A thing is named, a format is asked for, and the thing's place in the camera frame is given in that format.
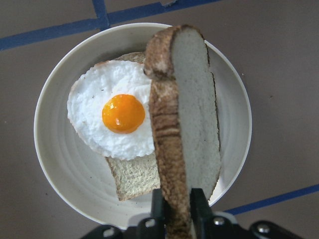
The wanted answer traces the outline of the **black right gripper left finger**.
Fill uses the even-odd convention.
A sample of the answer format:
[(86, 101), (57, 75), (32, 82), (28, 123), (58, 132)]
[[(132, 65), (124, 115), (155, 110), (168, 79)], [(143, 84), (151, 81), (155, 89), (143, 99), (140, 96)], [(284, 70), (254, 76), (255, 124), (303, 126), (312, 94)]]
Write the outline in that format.
[(152, 192), (151, 214), (141, 220), (137, 226), (138, 239), (164, 239), (165, 238), (165, 200), (161, 189)]

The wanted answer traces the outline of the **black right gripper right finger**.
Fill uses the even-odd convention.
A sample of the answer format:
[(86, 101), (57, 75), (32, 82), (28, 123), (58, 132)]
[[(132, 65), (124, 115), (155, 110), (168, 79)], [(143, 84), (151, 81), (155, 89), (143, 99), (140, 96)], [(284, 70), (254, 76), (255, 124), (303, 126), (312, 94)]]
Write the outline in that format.
[(190, 204), (191, 218), (198, 239), (235, 238), (233, 216), (224, 212), (213, 212), (202, 189), (191, 190)]

